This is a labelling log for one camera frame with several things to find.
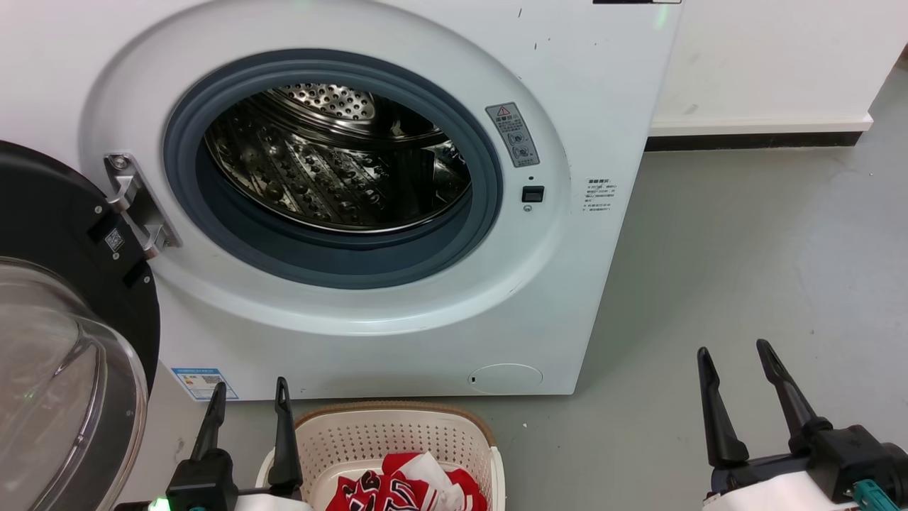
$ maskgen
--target red and white clothing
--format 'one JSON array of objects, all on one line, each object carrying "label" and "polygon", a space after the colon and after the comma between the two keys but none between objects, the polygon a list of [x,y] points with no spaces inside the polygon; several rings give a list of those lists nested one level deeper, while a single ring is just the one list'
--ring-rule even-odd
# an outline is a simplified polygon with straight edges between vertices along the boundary
[{"label": "red and white clothing", "polygon": [[466,470],[445,472],[431,453],[387,455],[381,474],[341,477],[326,511],[487,511]]}]

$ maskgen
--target white plastic basket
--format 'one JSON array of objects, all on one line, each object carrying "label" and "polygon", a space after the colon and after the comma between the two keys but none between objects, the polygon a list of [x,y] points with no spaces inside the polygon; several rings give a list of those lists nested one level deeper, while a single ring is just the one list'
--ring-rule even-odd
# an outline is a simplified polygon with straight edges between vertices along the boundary
[{"label": "white plastic basket", "polygon": [[[505,472],[489,427],[466,410],[408,401],[376,401],[327,406],[296,421],[302,467],[302,496],[324,511],[338,477],[358,479],[380,472],[392,453],[431,452],[445,470],[463,468],[479,485],[489,511],[504,511]],[[267,486],[272,450],[256,486]]]}]

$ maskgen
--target white wall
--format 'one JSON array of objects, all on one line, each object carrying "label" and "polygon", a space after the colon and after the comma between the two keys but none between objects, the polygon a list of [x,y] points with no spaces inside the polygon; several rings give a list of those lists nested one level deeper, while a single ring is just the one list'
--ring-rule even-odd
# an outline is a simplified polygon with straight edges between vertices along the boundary
[{"label": "white wall", "polygon": [[652,135],[862,131],[908,0],[685,0]]}]

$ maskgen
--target concrete floor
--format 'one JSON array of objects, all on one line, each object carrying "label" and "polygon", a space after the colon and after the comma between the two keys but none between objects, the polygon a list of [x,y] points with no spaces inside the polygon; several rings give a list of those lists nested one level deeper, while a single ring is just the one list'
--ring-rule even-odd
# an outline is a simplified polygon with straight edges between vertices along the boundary
[{"label": "concrete floor", "polygon": [[[908,71],[893,71],[871,114],[854,148],[644,157],[576,394],[440,400],[491,425],[509,509],[699,509],[700,346],[751,456],[787,440],[758,337],[834,425],[908,446]],[[123,500],[163,493],[202,418],[159,375]],[[221,446],[240,486],[274,424],[271,403],[228,407]]]}]

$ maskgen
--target washing machine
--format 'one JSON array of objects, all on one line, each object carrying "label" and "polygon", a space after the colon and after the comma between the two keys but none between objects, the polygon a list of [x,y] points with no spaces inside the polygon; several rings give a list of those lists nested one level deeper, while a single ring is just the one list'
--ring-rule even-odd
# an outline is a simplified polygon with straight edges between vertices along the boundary
[{"label": "washing machine", "polygon": [[7,3],[0,257],[199,400],[571,394],[681,8]]}]

